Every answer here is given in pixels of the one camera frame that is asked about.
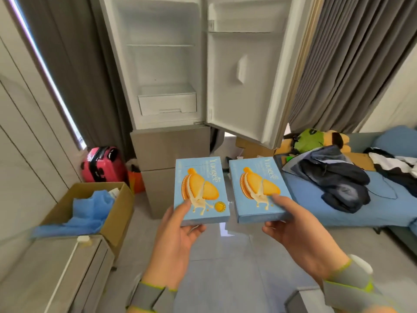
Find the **gray curtain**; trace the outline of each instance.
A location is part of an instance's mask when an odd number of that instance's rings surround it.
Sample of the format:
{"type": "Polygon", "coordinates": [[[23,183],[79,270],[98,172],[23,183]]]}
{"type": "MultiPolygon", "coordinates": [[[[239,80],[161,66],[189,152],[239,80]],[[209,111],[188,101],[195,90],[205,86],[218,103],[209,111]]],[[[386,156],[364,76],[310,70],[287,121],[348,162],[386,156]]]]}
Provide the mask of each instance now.
{"type": "Polygon", "coordinates": [[[134,157],[132,124],[98,0],[17,0],[89,148],[134,157]]]}
{"type": "Polygon", "coordinates": [[[351,133],[416,35],[417,0],[325,0],[291,108],[291,131],[351,133]]]}

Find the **plush toy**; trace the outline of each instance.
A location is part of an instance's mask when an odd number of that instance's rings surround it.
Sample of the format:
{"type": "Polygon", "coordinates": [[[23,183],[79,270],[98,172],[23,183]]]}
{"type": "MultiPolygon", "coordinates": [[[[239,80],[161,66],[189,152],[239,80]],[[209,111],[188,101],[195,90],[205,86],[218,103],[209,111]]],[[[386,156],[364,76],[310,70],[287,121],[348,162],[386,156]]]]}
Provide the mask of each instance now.
{"type": "Polygon", "coordinates": [[[321,132],[315,129],[306,129],[301,134],[291,134],[282,141],[281,147],[275,151],[275,155],[292,153],[299,154],[309,152],[312,149],[337,145],[343,153],[350,153],[351,148],[346,145],[349,136],[336,131],[321,132]]]}

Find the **suitcase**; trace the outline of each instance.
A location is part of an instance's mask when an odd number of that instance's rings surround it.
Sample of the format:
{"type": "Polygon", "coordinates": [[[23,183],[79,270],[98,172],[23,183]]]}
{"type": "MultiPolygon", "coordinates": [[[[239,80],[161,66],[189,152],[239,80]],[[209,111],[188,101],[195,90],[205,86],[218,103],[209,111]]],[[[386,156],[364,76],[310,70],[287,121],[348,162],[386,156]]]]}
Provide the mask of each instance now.
{"type": "Polygon", "coordinates": [[[96,147],[81,163],[85,182],[125,181],[127,169],[116,147],[96,147]]]}

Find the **snack package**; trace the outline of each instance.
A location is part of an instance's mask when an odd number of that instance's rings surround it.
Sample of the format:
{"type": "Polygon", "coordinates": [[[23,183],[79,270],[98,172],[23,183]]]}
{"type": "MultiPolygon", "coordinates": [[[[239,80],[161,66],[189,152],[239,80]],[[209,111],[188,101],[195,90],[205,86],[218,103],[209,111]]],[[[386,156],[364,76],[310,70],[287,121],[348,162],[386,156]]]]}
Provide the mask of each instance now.
{"type": "Polygon", "coordinates": [[[177,159],[174,207],[191,200],[181,226],[223,223],[230,218],[220,157],[177,159]]]}
{"type": "Polygon", "coordinates": [[[274,193],[291,197],[274,158],[251,158],[229,162],[236,199],[238,223],[285,220],[288,213],[274,204],[274,193]]]}

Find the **white wall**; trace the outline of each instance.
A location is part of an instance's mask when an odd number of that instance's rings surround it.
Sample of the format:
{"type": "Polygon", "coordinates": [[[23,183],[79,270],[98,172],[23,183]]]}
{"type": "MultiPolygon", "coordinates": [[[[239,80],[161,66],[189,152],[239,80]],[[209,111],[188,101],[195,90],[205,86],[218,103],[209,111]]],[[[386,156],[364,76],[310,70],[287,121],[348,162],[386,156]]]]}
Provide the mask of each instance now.
{"type": "Polygon", "coordinates": [[[381,132],[397,125],[417,126],[417,45],[359,132],[381,132]]]}
{"type": "Polygon", "coordinates": [[[0,280],[75,182],[81,152],[0,0],[0,280]]]}

